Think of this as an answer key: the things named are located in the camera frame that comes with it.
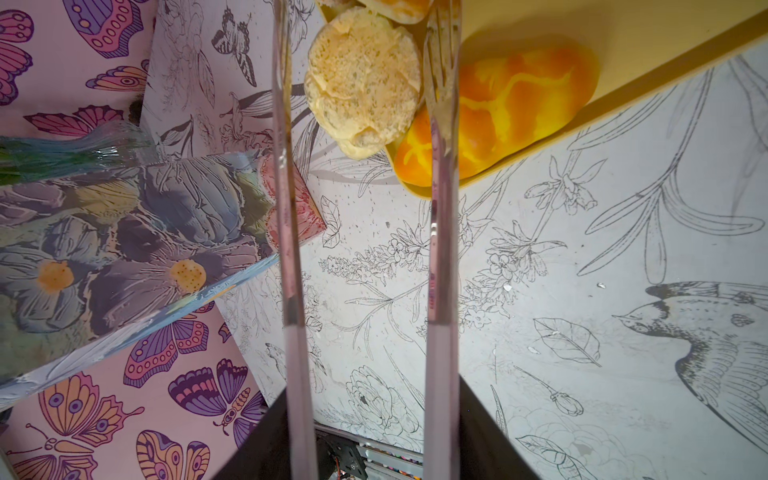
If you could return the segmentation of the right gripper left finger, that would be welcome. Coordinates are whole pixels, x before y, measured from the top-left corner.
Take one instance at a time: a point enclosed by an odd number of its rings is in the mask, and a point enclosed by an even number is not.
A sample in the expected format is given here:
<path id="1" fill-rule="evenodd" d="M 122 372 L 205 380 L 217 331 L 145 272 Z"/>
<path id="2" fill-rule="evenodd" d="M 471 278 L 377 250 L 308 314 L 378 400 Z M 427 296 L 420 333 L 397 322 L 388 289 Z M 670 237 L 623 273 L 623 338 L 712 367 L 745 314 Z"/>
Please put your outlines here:
<path id="1" fill-rule="evenodd" d="M 214 480 L 289 480 L 287 395 L 283 390 Z"/>

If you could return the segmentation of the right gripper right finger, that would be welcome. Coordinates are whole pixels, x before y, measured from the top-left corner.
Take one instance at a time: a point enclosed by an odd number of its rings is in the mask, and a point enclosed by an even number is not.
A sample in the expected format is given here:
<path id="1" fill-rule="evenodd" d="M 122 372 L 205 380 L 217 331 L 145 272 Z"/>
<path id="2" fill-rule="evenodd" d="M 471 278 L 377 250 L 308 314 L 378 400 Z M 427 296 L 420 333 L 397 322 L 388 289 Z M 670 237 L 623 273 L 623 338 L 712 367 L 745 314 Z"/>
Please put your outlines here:
<path id="1" fill-rule="evenodd" d="M 538 480 L 481 401 L 459 377 L 461 480 Z"/>

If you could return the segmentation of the floral white paper bag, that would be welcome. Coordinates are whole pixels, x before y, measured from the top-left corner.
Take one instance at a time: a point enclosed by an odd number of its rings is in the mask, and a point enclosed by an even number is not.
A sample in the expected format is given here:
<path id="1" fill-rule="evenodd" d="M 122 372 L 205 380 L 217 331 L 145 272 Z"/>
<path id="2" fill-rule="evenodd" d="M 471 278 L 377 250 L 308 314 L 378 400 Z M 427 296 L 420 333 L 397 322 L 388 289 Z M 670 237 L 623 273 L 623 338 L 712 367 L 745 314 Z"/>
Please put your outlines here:
<path id="1" fill-rule="evenodd" d="M 1 406 L 9 409 L 277 261 L 258 149 L 1 190 Z"/>

